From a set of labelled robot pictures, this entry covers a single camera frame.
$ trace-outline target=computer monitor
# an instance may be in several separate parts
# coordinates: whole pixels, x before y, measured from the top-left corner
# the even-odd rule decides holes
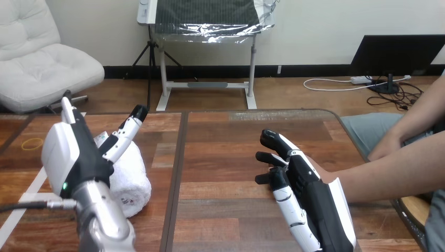
[[[445,35],[365,35],[351,63],[351,76],[387,76],[388,84],[370,87],[397,93],[393,76],[422,75],[445,45]]]

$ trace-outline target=gray shorts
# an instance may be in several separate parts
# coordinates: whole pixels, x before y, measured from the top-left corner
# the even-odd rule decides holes
[[[368,156],[385,133],[401,117],[401,114],[370,113],[342,117],[342,121],[357,147]],[[423,132],[404,142],[404,145],[430,135],[432,131]],[[445,251],[445,190],[434,192],[425,231],[428,251]]]

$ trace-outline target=wooden table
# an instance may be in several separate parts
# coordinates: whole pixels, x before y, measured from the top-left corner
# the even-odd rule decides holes
[[[126,115],[87,115],[93,135],[117,129]],[[59,117],[35,117],[0,153],[0,203],[17,202],[41,169],[44,139]],[[138,251],[299,251],[255,160],[269,151],[261,130],[285,135],[328,171],[364,163],[338,118],[325,110],[149,114],[135,138],[153,186],[130,221]],[[49,193],[45,181],[38,190]],[[420,251],[389,201],[351,205],[356,251]],[[10,213],[0,214],[0,225]],[[77,251],[74,215],[26,211],[2,251]]]

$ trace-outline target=white chair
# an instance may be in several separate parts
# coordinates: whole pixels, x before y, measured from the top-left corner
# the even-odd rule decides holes
[[[102,82],[102,65],[60,44],[45,0],[0,0],[0,104],[33,111]]]

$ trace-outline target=white wall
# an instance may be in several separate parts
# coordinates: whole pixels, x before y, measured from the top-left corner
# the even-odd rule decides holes
[[[62,43],[104,66],[131,65],[146,45],[138,0],[46,1]],[[275,15],[275,27],[258,36],[258,65],[350,64],[365,34],[445,34],[445,0],[281,0]],[[249,48],[249,42],[165,46],[183,65],[248,65]],[[433,64],[445,64],[445,49]]]

